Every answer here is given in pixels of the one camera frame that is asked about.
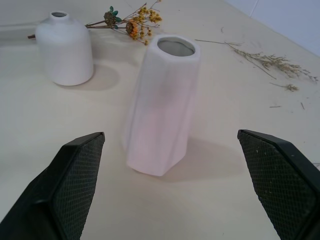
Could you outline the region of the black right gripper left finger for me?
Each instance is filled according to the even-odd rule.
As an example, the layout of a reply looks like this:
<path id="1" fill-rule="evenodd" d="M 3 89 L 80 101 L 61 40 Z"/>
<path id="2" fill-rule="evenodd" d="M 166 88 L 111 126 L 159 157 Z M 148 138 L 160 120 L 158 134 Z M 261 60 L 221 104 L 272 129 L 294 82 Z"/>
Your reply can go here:
<path id="1" fill-rule="evenodd" d="M 2 240 L 78 240 L 93 201 L 103 132 L 63 145 L 0 223 Z"/>

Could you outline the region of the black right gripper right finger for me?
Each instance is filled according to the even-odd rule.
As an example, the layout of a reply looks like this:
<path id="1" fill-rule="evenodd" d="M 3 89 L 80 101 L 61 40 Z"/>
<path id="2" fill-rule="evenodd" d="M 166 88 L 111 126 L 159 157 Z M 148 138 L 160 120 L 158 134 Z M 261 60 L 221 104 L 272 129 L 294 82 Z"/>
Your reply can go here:
<path id="1" fill-rule="evenodd" d="M 282 240 L 320 238 L 320 171 L 291 142 L 240 129 L 254 191 Z"/>

